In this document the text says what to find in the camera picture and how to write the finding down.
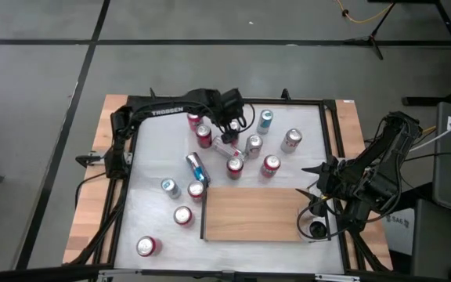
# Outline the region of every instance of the can lid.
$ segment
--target can lid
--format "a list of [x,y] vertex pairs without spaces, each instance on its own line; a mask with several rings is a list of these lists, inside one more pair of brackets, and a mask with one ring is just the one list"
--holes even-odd
[[189,220],[191,220],[191,216],[192,216],[191,210],[186,206],[178,207],[173,213],[173,219],[178,224],[187,223]]
[[229,170],[237,171],[243,168],[243,160],[239,157],[231,157],[227,161],[227,168]]
[[196,134],[198,136],[207,136],[208,134],[210,134],[210,132],[211,132],[211,129],[206,125],[200,125],[196,129]]
[[197,115],[197,114],[187,114],[187,118],[189,118],[189,119],[198,119],[198,118],[200,118],[200,116]]
[[292,128],[288,130],[287,137],[293,141],[300,141],[302,140],[302,133],[298,129]]
[[154,252],[156,242],[152,237],[144,236],[137,242],[137,252],[141,256],[149,256]]
[[166,191],[172,191],[175,188],[175,181],[173,179],[163,179],[161,181],[161,188]]
[[192,181],[187,188],[191,196],[200,196],[204,191],[204,185],[200,181]]
[[262,138],[258,135],[252,135],[248,137],[248,142],[252,146],[262,146]]
[[231,121],[229,126],[231,127],[232,130],[239,131],[241,129],[240,123],[238,121]]
[[272,110],[263,110],[260,113],[262,119],[270,121],[272,120],[272,117],[274,116],[274,113],[272,112]]
[[280,159],[275,155],[269,155],[265,157],[264,163],[270,168],[278,168],[279,166],[281,166]]

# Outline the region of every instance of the red soda can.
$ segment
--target red soda can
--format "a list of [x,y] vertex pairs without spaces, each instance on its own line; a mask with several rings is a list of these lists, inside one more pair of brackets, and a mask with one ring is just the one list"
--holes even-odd
[[195,132],[196,128],[203,123],[203,119],[197,114],[187,114],[187,122],[191,130]]
[[191,226],[194,222],[193,213],[186,206],[178,207],[173,213],[173,220],[180,226]]
[[144,236],[137,242],[137,253],[142,257],[157,255],[162,247],[163,244],[160,240],[151,236]]
[[201,181],[192,181],[187,187],[187,193],[195,202],[201,202],[204,195],[204,184]]
[[265,157],[264,163],[260,167],[260,172],[264,177],[273,177],[281,166],[280,159],[275,155]]
[[211,129],[206,125],[198,125],[196,128],[197,144],[201,148],[209,148],[211,146]]
[[[231,121],[229,126],[231,127],[232,130],[235,130],[237,132],[239,132],[241,130],[241,126],[240,126],[240,123],[238,121]],[[233,141],[231,142],[231,145],[237,146],[239,140],[240,140],[240,136],[238,134],[238,135],[236,135],[236,138],[233,139]]]
[[227,176],[231,179],[241,177],[243,171],[243,160],[240,157],[230,157],[227,161]]

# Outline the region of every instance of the gray floor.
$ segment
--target gray floor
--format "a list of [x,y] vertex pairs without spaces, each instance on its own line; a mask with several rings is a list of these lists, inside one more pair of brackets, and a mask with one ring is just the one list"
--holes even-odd
[[[362,19],[385,7],[344,2]],[[451,16],[451,0],[444,1]],[[0,38],[90,38],[101,0],[0,0]],[[113,0],[101,38],[343,39],[369,33],[377,21],[353,24],[332,0],[287,2]],[[434,6],[397,5],[382,39],[447,39]],[[13,267],[86,46],[0,46],[0,270]],[[30,267],[62,262],[84,169],[106,94],[180,95],[198,87],[239,87],[247,97],[354,99],[363,135],[403,110],[435,123],[434,108],[403,107],[402,96],[451,92],[451,49],[299,46],[99,46],[64,151]],[[425,154],[431,148],[419,150]],[[431,178],[432,160],[405,164],[413,185]]]

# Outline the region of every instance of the silver soda can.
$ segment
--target silver soda can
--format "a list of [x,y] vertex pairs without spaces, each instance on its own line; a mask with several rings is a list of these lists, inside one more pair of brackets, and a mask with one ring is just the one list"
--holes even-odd
[[180,226],[191,226],[194,222],[193,213],[186,206],[178,207],[173,212],[173,220],[175,220],[175,223],[179,224]]
[[260,149],[264,142],[262,138],[258,135],[251,135],[247,139],[247,145],[244,149],[245,154],[249,159],[255,159],[260,154]]
[[280,159],[275,155],[269,155],[265,157],[262,166],[260,167],[260,172],[264,177],[273,177],[281,166]]
[[245,153],[229,144],[224,144],[222,138],[216,136],[211,143],[212,147],[224,157],[240,157],[244,160]]
[[200,202],[203,200],[204,185],[200,181],[192,181],[187,187],[187,193],[191,196],[193,201]]
[[163,244],[160,240],[151,236],[144,236],[137,242],[137,253],[142,257],[157,255],[162,247]]
[[257,132],[260,134],[267,134],[269,126],[271,126],[272,118],[274,118],[272,110],[263,110],[258,119]]
[[197,114],[187,114],[187,122],[192,131],[196,131],[196,128],[203,123],[203,119]]
[[231,179],[238,179],[243,172],[243,160],[239,157],[231,157],[227,161],[227,176]]
[[180,188],[173,179],[163,179],[163,181],[161,181],[161,188],[172,199],[180,197]]
[[[238,121],[231,121],[231,123],[229,124],[229,126],[231,127],[232,130],[236,130],[237,132],[239,132],[241,130],[241,126],[240,123]],[[237,146],[238,145],[238,141],[240,139],[239,134],[236,136],[235,139],[233,139],[233,141],[231,142],[231,144],[233,146]]]
[[199,125],[196,128],[197,144],[201,148],[209,148],[211,146],[211,129],[206,125]]
[[298,129],[292,128],[285,135],[281,143],[281,150],[287,154],[293,153],[301,141],[302,133]]

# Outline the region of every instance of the tripod stand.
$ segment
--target tripod stand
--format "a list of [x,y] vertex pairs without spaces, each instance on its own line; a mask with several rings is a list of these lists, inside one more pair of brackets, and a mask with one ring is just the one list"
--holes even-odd
[[[352,38],[348,40],[344,40],[344,45],[350,45],[350,46],[369,46],[372,47],[373,51],[379,57],[379,60],[383,60],[384,56],[382,56],[382,52],[379,49],[379,46],[377,45],[377,42],[375,41],[375,36],[377,35],[377,32],[379,31],[379,28],[381,27],[382,23],[385,21],[385,19],[388,17],[389,13],[391,12],[392,8],[396,5],[396,2],[393,2],[391,4],[391,7],[389,7],[388,11],[384,14],[379,24],[373,29],[372,33],[368,36],[361,37],[361,38]],[[348,13],[348,10],[342,11],[342,16],[346,16]]]

